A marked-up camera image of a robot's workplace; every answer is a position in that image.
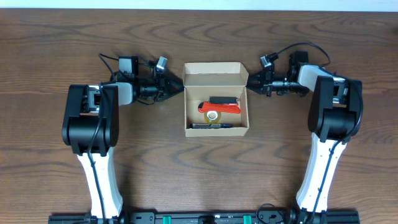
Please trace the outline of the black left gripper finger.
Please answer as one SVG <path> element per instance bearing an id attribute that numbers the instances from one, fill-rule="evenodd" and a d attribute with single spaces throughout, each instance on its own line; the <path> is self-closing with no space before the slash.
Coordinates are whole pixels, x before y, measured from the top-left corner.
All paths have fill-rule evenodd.
<path id="1" fill-rule="evenodd" d="M 164 75 L 165 81 L 171 88 L 183 88 L 183 81 L 174 73 L 166 73 Z"/>
<path id="2" fill-rule="evenodd" d="M 164 89 L 163 100 L 167 100 L 184 91 L 183 86 L 167 86 Z"/>

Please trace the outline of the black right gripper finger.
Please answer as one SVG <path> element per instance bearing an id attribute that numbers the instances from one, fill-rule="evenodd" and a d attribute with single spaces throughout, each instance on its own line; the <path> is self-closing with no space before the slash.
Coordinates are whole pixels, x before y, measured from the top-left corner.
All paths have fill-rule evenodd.
<path id="1" fill-rule="evenodd" d="M 257 72 L 248 77 L 247 86 L 263 86 L 264 72 Z"/>
<path id="2" fill-rule="evenodd" d="M 255 85 L 255 84 L 247 84 L 246 88 L 252 90 L 260 95 L 265 95 L 266 91 L 264 89 L 264 85 Z"/>

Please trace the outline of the brown cardboard box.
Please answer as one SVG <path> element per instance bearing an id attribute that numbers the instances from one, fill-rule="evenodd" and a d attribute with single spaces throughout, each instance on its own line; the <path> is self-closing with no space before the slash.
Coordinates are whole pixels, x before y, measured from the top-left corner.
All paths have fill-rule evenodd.
<path id="1" fill-rule="evenodd" d="M 246 84 L 248 72 L 241 62 L 186 63 L 183 67 L 186 137 L 244 136 L 249 129 Z M 232 124 L 232 128 L 192 129 L 193 123 L 205 123 L 204 113 L 198 105 L 209 102 L 211 96 L 239 99 L 241 113 L 221 113 L 219 123 Z"/>

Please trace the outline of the red utility knife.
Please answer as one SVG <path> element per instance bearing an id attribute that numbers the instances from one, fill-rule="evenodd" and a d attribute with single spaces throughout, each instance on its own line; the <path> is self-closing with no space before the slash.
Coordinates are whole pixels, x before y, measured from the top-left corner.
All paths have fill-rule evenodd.
<path id="1" fill-rule="evenodd" d="M 240 114 L 241 110 L 238 105 L 225 105 L 225 104 L 216 104 L 210 102 L 202 102 L 198 105 L 198 111 L 200 113 L 206 113 L 209 111 L 217 111 L 222 113 L 231 113 L 231 114 Z"/>

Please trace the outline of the black capped marker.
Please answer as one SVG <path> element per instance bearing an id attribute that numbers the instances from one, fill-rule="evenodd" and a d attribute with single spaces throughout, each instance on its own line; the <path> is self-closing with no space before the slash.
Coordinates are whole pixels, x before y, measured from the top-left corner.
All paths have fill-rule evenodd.
<path id="1" fill-rule="evenodd" d="M 212 129 L 215 128 L 213 124 L 193 123 L 190 125 L 192 129 Z"/>

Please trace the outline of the yellow tape roll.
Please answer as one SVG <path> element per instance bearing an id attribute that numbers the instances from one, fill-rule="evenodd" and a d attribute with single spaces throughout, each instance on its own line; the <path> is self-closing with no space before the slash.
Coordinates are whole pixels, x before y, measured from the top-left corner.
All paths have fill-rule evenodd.
<path id="1" fill-rule="evenodd" d="M 207 111 L 204 112 L 203 115 L 206 124 L 219 123 L 221 119 L 221 113 L 219 111 Z"/>

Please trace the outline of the blue capped marker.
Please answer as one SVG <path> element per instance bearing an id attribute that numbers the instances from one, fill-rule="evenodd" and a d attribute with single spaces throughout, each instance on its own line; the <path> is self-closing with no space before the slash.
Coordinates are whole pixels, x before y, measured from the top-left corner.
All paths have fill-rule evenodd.
<path id="1" fill-rule="evenodd" d="M 213 129 L 232 128 L 232 127 L 233 127 L 232 124 L 222 124 L 222 123 L 215 123 L 210 125 L 210 128 Z"/>

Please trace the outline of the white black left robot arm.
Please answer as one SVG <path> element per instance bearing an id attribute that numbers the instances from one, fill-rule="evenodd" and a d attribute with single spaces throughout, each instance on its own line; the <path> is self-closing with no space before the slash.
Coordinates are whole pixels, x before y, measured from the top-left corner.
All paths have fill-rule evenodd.
<path id="1" fill-rule="evenodd" d="M 70 85 L 62 138 L 77 155 L 91 195 L 87 223 L 127 223 L 114 169 L 119 136 L 119 107 L 135 102 L 164 101 L 183 91 L 183 81 L 154 72 L 151 79 L 118 71 L 99 85 Z"/>

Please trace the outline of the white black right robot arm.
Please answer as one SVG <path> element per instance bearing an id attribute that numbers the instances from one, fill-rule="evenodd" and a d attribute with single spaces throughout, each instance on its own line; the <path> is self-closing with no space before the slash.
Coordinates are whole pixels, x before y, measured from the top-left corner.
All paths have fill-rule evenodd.
<path id="1" fill-rule="evenodd" d="M 350 139 L 359 131 L 363 117 L 362 83 L 328 71 L 308 61 L 308 53 L 289 57 L 284 80 L 275 78 L 277 52 L 261 57 L 262 71 L 248 78 L 247 88 L 270 97 L 312 94 L 308 130 L 312 134 L 310 158 L 303 183 L 296 194 L 299 209 L 315 215 L 327 210 L 327 198 L 336 166 Z"/>

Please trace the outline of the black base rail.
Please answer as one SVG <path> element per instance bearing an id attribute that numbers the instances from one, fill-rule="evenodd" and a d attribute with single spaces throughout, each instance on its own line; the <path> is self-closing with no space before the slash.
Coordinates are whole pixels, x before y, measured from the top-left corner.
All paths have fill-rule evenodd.
<path id="1" fill-rule="evenodd" d="M 154 213 L 136 212 L 110 218 L 108 223 L 123 224 L 360 224 L 359 213 L 354 210 L 332 210 L 309 218 L 307 212 L 267 208 L 258 212 L 234 213 Z"/>

